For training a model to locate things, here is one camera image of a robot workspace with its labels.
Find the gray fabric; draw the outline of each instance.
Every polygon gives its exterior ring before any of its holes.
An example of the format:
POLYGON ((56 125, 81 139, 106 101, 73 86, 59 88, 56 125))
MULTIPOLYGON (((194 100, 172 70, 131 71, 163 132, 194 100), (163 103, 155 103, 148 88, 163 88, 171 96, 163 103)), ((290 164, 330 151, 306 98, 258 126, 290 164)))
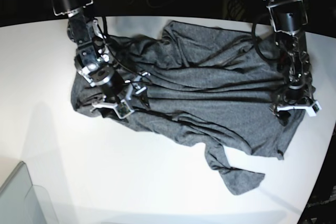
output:
MULTIPOLYGON (((205 143, 210 168, 220 173, 234 195, 258 187, 265 175, 231 167, 223 145, 248 155, 283 158, 304 112, 292 112, 286 127, 272 115, 270 96, 283 85, 283 78, 276 66, 259 58, 249 33, 170 22, 162 40, 113 39, 116 57, 136 71, 150 72, 153 82, 148 86, 151 111, 134 97, 131 103, 140 111, 122 124, 186 146, 205 143)), ((260 48, 266 57, 278 57, 272 38, 260 48)), ((77 75, 74 109, 99 115, 90 112, 99 92, 77 75)))

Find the metal bracket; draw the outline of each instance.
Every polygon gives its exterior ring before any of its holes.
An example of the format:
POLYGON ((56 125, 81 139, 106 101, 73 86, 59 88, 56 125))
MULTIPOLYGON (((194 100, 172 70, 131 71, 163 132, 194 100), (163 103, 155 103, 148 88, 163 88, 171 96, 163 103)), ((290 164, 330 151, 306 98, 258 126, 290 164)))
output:
POLYGON ((318 101, 314 101, 311 105, 281 105, 276 106, 274 113, 289 110, 305 110, 310 117, 314 117, 322 110, 322 107, 318 101))
POLYGON ((295 2, 299 3, 299 8, 301 9, 301 12, 302 12, 302 25, 306 25, 308 23, 308 16, 307 16, 307 12, 306 12, 303 0, 283 0, 283 1, 268 0, 268 4, 267 4, 266 7, 267 7, 267 9, 269 11, 269 14, 270 14, 270 22, 271 22, 271 25, 274 29, 274 32, 276 32, 276 33, 282 32, 282 33, 285 33, 285 34, 288 34, 288 35, 291 35, 291 36, 293 36, 293 35, 295 35, 296 33, 299 32, 299 30, 298 31, 282 30, 281 28, 278 27, 278 25, 275 22, 274 8, 278 7, 278 6, 281 6, 281 5, 287 5, 287 4, 295 3, 295 2))
POLYGON ((143 76, 150 76, 148 72, 144 72, 141 75, 135 77, 133 81, 125 81, 125 83, 129 83, 125 98, 121 100, 121 102, 118 103, 108 103, 108 102, 94 102, 92 104, 93 109, 112 109, 115 111, 116 115, 119 119, 125 119, 131 114, 135 112, 132 105, 129 103, 129 101, 132 100, 132 93, 134 89, 136 89, 135 95, 141 95, 145 91, 147 91, 146 86, 141 86, 137 82, 141 80, 143 76))

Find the gray knit fabric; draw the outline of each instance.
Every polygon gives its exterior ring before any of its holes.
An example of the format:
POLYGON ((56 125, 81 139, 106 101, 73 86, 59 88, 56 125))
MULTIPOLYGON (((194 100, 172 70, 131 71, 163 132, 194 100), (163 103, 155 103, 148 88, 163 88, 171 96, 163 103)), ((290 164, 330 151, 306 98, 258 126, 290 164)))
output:
MULTIPOLYGON (((292 111, 286 127, 272 115, 270 97, 283 77, 256 54, 249 33, 170 22, 161 40, 112 38, 116 57, 135 71, 150 72, 153 82, 148 86, 151 109, 134 97, 131 104, 138 111, 120 123, 186 146, 205 143, 210 168, 234 195, 258 187, 265 175, 231 167, 223 146, 283 159, 304 111, 292 111)), ((266 57, 278 57, 272 38, 260 48, 266 57)), ((102 96, 99 88, 90 88, 79 75, 71 96, 77 112, 100 115, 90 112, 102 96)))

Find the black cable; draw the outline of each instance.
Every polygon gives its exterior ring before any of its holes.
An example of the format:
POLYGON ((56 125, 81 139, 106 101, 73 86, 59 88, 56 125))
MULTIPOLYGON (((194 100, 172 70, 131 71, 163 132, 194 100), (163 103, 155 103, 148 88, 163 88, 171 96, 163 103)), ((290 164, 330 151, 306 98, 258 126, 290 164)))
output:
POLYGON ((296 100, 292 100, 292 102, 290 102, 288 99, 285 98, 286 92, 288 90, 289 90, 289 88, 282 93, 282 100, 285 102, 285 104, 287 104, 289 106, 294 106, 294 105, 298 104, 298 102, 300 102, 303 98, 307 98, 311 101, 311 99, 308 96, 305 95, 303 97, 300 97, 296 100))
POLYGON ((265 17, 268 17, 269 14, 261 14, 259 16, 257 16, 257 18, 255 19, 255 21, 253 22, 253 25, 252 25, 252 31, 251 31, 251 35, 252 35, 252 42, 253 42, 253 46, 254 48, 256 49, 256 52, 257 54, 259 55, 259 57, 267 62, 267 63, 274 63, 274 62, 277 62, 279 59, 269 59, 267 57, 265 57, 263 55, 263 53, 260 51, 260 48, 259 48, 259 40, 256 36, 256 28, 257 28, 257 24, 258 22, 262 19, 262 18, 265 18, 265 17))
MULTIPOLYGON (((100 28, 99 25, 98 25, 98 29, 99 29, 100 33, 103 34, 103 33, 102 33, 102 30, 101 30, 101 28, 100 28)), ((142 78, 146 78, 146 79, 149 81, 150 85, 152 85, 153 82, 152 82, 147 76, 143 76, 143 75, 141 75, 141 74, 139 74, 139 73, 137 73, 137 72, 135 72, 135 71, 129 69, 128 67, 126 67, 124 64, 122 64, 122 63, 116 58, 116 56, 112 53, 112 50, 111 50, 111 48, 110 48, 110 44, 107 43, 107 41, 106 41, 107 39, 109 40, 109 35, 108 35, 108 34, 106 34, 105 36, 103 36, 103 41, 104 41, 104 44, 108 47, 108 49, 109 49, 109 51, 110 51, 110 53, 111 53, 112 58, 117 62, 117 64, 119 64, 122 68, 124 68, 125 70, 127 70, 128 72, 130 72, 130 73, 132 73, 132 74, 134 74, 134 75, 136 75, 136 76, 141 76, 142 78)))
POLYGON ((241 17, 238 19, 238 17, 239 17, 239 14, 241 13, 241 12, 243 12, 244 13, 244 7, 242 6, 242 5, 240 5, 240 7, 239 8, 237 8, 236 9, 237 11, 236 11, 236 13, 235 13, 235 19, 237 20, 237 21, 241 21, 241 17))
POLYGON ((102 19, 103 19, 103 35, 108 35, 109 32, 108 32, 108 28, 107 28, 107 20, 106 20, 106 16, 102 16, 102 19))
POLYGON ((227 3, 227 15, 226 18, 230 20, 237 20, 239 14, 244 10, 244 3, 242 0, 229 0, 227 3))
MULTIPOLYGON (((148 82, 145 82, 145 81, 130 81, 130 82, 125 82, 125 83, 122 83, 120 85, 115 85, 114 87, 120 87, 120 86, 128 86, 130 84, 135 84, 135 83, 142 83, 142 84, 145 84, 145 85, 152 85, 152 83, 148 83, 148 82)), ((92 102, 91 100, 94 99, 94 100, 98 100, 100 97, 102 97, 104 95, 104 93, 102 92, 98 92, 98 93, 95 93, 95 94, 92 94, 88 97, 86 97, 83 101, 79 101, 79 106, 88 106, 88 105, 92 105, 92 102)))

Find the white tabletop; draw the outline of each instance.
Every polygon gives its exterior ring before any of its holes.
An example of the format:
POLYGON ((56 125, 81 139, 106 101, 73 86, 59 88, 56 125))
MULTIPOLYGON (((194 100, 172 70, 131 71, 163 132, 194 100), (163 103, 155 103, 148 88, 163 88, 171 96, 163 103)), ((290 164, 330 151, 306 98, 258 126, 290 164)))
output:
MULTIPOLYGON (((171 19, 251 29, 213 19, 118 17, 108 19, 109 33, 158 38, 171 19)), ((72 110, 76 45, 66 27, 66 20, 56 20, 0 28, 0 157, 27 163, 33 183, 50 193, 61 223, 297 223, 336 121, 335 39, 307 34, 323 109, 316 118, 305 116, 285 160, 226 148, 234 167, 266 174, 259 188, 234 196, 208 167, 204 144, 180 146, 72 110)), ((259 27, 259 33, 268 30, 259 27)))

